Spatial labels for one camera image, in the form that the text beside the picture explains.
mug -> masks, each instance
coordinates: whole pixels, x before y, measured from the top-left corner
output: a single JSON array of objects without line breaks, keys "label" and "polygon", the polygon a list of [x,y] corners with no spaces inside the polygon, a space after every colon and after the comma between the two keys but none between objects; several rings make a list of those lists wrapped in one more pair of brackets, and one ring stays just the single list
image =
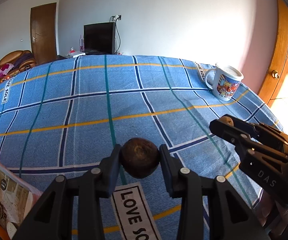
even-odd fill
[{"label": "mug", "polygon": [[[215,72],[213,85],[207,81],[207,76]],[[205,84],[212,90],[214,96],[228,101],[234,95],[244,75],[230,65],[216,63],[216,68],[212,68],[205,73]]]}]

door knob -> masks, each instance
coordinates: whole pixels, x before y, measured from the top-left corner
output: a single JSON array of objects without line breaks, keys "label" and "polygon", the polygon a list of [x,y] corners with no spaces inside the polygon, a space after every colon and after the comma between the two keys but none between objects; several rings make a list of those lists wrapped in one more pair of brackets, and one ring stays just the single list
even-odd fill
[{"label": "door knob", "polygon": [[273,70],[271,72],[271,75],[273,76],[274,79],[279,79],[280,78],[280,75],[279,75],[279,73],[276,70]]}]

white wall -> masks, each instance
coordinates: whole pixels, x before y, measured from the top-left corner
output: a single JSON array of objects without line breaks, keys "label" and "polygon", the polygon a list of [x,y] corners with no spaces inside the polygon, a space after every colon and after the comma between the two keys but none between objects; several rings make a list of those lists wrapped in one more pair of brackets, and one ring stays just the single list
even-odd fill
[{"label": "white wall", "polygon": [[252,38],[256,0],[60,0],[59,49],[79,49],[86,24],[117,26],[127,55],[226,62],[241,69]]},{"label": "white wall", "polygon": [[271,63],[277,32],[277,0],[256,0],[252,40],[243,67],[243,82],[258,92]]},{"label": "white wall", "polygon": [[30,14],[31,8],[48,3],[57,3],[56,42],[58,46],[59,0],[8,0],[0,4],[0,60],[14,50],[31,50]]}]

orange wooden door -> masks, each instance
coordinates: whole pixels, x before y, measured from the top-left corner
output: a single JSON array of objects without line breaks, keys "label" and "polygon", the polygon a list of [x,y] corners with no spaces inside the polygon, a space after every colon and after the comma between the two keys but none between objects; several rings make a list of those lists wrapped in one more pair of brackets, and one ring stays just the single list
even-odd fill
[{"label": "orange wooden door", "polygon": [[31,8],[31,45],[37,65],[56,59],[56,3]]},{"label": "orange wooden door", "polygon": [[[282,0],[279,0],[278,6],[283,8],[283,14],[279,13],[275,51],[258,95],[268,104],[288,134],[288,14]],[[273,78],[273,70],[277,70],[279,78]]]}]

brown leather sofa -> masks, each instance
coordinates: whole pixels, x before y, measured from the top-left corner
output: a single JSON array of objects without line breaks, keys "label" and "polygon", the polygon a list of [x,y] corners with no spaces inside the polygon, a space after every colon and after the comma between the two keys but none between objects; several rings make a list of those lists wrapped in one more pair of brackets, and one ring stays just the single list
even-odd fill
[{"label": "brown leather sofa", "polygon": [[[13,51],[9,54],[7,54],[5,57],[3,57],[0,60],[0,69],[2,66],[4,66],[6,63],[12,63],[14,64],[15,61],[19,58],[22,57],[24,54],[26,53],[31,53],[31,51],[29,50],[16,50]],[[4,80],[9,79],[13,76],[16,76],[18,73],[23,72],[29,68],[33,68],[36,66],[36,61],[35,59],[32,57],[28,60],[25,60],[24,62],[22,62],[18,68],[12,69],[7,76],[0,78],[0,83],[2,83]]]}]

